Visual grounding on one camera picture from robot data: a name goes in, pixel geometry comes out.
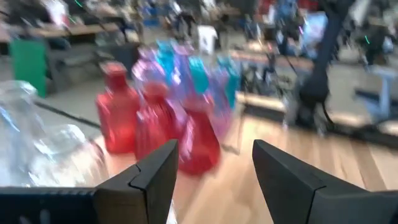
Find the pink glass bottle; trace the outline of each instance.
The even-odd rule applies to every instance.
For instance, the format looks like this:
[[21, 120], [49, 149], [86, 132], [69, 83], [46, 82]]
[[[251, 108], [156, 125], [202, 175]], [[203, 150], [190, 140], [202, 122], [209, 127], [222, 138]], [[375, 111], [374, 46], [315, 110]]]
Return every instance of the pink glass bottle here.
[[220, 144], [208, 114], [214, 102], [205, 95], [183, 102], [187, 123], [179, 142], [179, 168], [191, 175], [201, 175], [214, 168], [220, 159]]
[[137, 114], [137, 159], [180, 135], [174, 109], [167, 101], [170, 89], [163, 68], [145, 51], [141, 52], [141, 62], [133, 68], [137, 89], [143, 98]]
[[96, 105], [106, 149], [110, 153], [134, 152], [139, 96], [127, 84], [123, 64], [108, 62], [101, 68], [106, 91], [97, 96]]

